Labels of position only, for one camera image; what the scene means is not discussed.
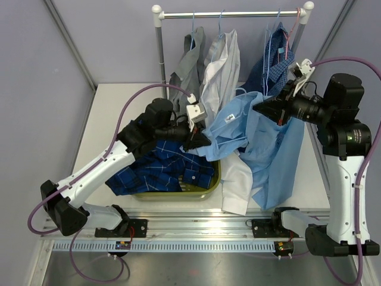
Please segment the light blue shirt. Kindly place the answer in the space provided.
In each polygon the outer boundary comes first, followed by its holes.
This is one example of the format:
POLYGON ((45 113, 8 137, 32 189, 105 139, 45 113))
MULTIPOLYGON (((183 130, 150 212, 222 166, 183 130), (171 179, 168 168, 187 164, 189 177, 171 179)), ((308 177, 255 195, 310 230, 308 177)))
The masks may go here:
MULTIPOLYGON (((292 196, 304 137, 304 123, 298 119, 290 119, 286 125, 278 126, 262 114, 258 114, 260 121, 252 144, 239 148, 238 153, 252 173, 249 199, 253 199, 260 209, 268 210, 292 196)), ((211 141, 206 130, 207 128, 203 133, 211 141)), ((189 153, 206 158, 205 152, 210 146, 189 150, 189 153)))

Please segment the dark blue plaid shirt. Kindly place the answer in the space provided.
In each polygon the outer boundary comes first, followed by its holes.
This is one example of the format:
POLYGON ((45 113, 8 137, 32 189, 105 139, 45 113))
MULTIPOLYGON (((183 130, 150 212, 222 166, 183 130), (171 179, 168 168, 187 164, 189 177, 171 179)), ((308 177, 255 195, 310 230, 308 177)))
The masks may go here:
POLYGON ((133 195, 148 191, 181 191, 179 176, 185 169, 211 171, 209 161, 194 154, 184 153, 182 144, 158 141, 157 146, 127 166, 106 182, 115 195, 133 195))

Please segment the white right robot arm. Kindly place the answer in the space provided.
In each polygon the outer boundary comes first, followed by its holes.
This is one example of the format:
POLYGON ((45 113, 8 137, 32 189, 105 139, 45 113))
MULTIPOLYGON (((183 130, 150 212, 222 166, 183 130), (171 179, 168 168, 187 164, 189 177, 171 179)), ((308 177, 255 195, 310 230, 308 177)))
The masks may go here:
POLYGON ((334 74, 321 99, 312 100, 297 90, 299 82, 289 80, 281 93, 253 106, 279 126, 292 118, 315 124, 326 156, 330 191, 328 223, 309 219, 297 208, 276 208, 270 229, 277 236, 292 231, 305 238, 315 256, 377 256, 380 245, 367 229, 365 170, 360 167, 372 146, 370 129, 355 117, 364 95, 362 81, 346 73, 334 74))

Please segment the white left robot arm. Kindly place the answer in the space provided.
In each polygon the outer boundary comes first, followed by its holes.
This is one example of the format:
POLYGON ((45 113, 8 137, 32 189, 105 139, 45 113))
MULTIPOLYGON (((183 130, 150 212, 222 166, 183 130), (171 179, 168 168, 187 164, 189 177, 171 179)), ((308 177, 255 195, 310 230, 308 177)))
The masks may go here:
POLYGON ((41 185, 43 208, 64 236, 91 228, 124 236, 129 229, 127 213, 118 205, 87 204, 88 197, 112 175, 153 150, 158 140, 181 142, 184 149, 211 144, 201 133, 199 122, 207 117, 201 103, 191 101, 181 123, 173 123, 172 114, 171 101, 154 99, 135 120, 117 129, 109 148, 85 167, 57 184, 48 180, 41 185))

